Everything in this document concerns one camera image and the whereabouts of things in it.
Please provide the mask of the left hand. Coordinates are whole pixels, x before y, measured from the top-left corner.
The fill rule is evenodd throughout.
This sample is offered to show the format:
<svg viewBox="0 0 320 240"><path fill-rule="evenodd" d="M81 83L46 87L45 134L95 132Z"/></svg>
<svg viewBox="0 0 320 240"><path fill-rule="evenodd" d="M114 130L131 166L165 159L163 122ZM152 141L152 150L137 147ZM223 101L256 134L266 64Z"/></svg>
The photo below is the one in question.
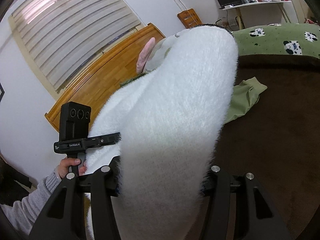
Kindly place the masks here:
<svg viewBox="0 0 320 240"><path fill-rule="evenodd" d="M69 172L70 167L76 167L79 175L84 175L87 170L86 162L82 162L79 158L64 158L60 161L59 165L55 169L55 173L58 178L63 179Z"/></svg>

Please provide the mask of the grey sleeved left forearm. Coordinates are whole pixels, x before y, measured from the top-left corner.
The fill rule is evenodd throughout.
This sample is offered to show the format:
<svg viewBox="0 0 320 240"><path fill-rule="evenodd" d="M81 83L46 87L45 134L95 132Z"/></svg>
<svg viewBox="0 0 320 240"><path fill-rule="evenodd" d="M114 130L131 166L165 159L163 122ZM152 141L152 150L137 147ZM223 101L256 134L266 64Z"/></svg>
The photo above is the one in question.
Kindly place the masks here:
<svg viewBox="0 0 320 240"><path fill-rule="evenodd" d="M34 192L22 200L15 201L12 206L1 204L6 218L24 239L28 238L38 215L60 182L61 178L53 171L39 182Z"/></svg>

